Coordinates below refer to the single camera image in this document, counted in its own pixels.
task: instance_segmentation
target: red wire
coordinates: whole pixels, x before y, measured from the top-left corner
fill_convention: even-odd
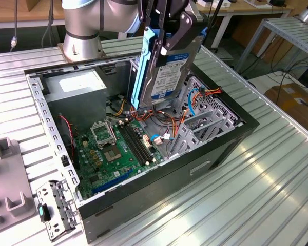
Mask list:
[[[73,146],[73,135],[72,135],[72,130],[71,130],[70,123],[67,121],[67,119],[66,119],[65,117],[63,117],[63,116],[61,116],[61,115],[59,115],[59,117],[62,118],[62,119],[65,121],[65,123],[66,123],[66,125],[67,125],[67,127],[68,127],[68,131],[70,132],[71,147],[72,147],[72,158],[73,158],[73,155],[74,155],[74,146]]]

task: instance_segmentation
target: motherboard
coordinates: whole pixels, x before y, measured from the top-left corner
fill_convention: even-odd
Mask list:
[[[74,141],[79,191],[84,199],[164,161],[137,121],[113,126],[103,122]]]

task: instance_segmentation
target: metal rail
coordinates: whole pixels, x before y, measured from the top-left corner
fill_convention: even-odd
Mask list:
[[[141,45],[141,38],[103,42],[108,55],[140,51]],[[61,176],[23,70],[64,62],[58,48],[0,54],[0,136],[19,141],[34,194]],[[305,245],[308,132],[208,50],[202,48],[195,64],[260,126],[221,166],[92,245]],[[36,214],[0,232],[1,245],[39,242],[50,243]],[[86,245],[82,228],[55,244]]]
[[[308,54],[308,24],[296,18],[264,19],[235,66],[236,72],[240,72],[247,56],[264,28],[268,28]]]

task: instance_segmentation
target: cardboard box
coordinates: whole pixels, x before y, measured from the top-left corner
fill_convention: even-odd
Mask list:
[[[276,102],[279,86],[265,92],[265,96]],[[308,93],[298,84],[282,85],[277,105],[308,130]]]
[[[20,12],[30,12],[39,1],[40,0],[18,0],[17,10]],[[0,7],[15,9],[15,0],[0,0]]]

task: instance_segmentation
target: ram slot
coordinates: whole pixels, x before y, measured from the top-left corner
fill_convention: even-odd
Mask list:
[[[146,163],[146,160],[143,158],[141,152],[139,151],[139,149],[137,148],[137,146],[134,144],[134,142],[132,141],[131,136],[127,133],[127,130],[125,127],[121,126],[119,127],[120,133],[122,134],[124,140],[126,141],[127,145],[129,146],[129,148],[131,149],[131,151],[133,152],[133,154],[136,156],[137,160],[139,161],[139,163],[141,165],[144,165]]]
[[[149,153],[147,152],[147,149],[143,145],[143,143],[138,139],[136,133],[134,130],[131,128],[131,126],[127,126],[127,133],[131,136],[132,139],[135,139],[134,143],[137,145],[139,150],[142,152],[142,156],[146,159],[146,161],[150,162],[151,158]]]

